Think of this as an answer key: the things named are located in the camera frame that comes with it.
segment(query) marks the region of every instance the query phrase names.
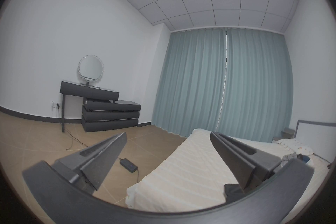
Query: floor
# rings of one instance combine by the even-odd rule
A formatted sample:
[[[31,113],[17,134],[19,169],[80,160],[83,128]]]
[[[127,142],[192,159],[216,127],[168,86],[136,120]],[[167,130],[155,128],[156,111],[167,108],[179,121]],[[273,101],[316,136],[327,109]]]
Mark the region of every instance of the floor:
[[[138,166],[139,181],[185,140],[154,125],[92,133],[86,133],[81,124],[65,124],[65,128],[87,146],[125,131],[128,141],[119,157],[127,158]],[[84,147],[67,133],[62,133],[58,123],[25,120],[0,112],[0,163],[21,199],[46,224],[54,222],[30,193],[21,172],[40,160],[53,164],[56,159]],[[102,186],[93,195],[126,207],[126,189],[136,183],[137,172],[128,172],[116,161]]]

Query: curtain fold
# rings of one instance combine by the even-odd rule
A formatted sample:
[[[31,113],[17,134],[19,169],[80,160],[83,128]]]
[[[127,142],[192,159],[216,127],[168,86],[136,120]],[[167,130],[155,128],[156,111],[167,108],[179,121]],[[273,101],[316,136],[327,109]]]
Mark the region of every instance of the curtain fold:
[[[189,136],[195,128],[215,130],[225,74],[225,30],[172,33],[152,123]]]
[[[250,29],[227,30],[227,71],[218,131],[271,142],[288,127],[293,78],[282,35]]]

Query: striped bed sheet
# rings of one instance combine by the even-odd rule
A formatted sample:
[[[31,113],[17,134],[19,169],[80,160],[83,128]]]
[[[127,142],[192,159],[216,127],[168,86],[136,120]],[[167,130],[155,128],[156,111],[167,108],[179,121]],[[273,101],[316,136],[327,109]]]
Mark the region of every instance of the striped bed sheet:
[[[209,138],[210,131],[195,129],[153,172],[127,189],[128,208],[150,212],[185,212],[224,203],[224,184],[237,184],[237,180]],[[277,143],[234,139],[280,158],[294,152]],[[313,178],[282,223],[298,214],[328,172],[326,161],[314,155],[311,157],[315,167]]]

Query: round mirror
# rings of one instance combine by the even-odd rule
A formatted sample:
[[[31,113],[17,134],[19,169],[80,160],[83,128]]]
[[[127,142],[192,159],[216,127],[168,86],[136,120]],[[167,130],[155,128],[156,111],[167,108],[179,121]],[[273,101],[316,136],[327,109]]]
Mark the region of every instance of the round mirror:
[[[78,73],[87,82],[100,79],[104,72],[102,61],[95,55],[83,57],[78,64]]]

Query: headboard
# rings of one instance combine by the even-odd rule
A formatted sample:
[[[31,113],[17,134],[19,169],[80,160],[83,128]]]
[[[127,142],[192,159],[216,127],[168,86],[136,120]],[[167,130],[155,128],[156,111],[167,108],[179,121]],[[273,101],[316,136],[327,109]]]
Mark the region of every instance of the headboard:
[[[336,157],[336,123],[298,120],[294,138],[332,163]]]

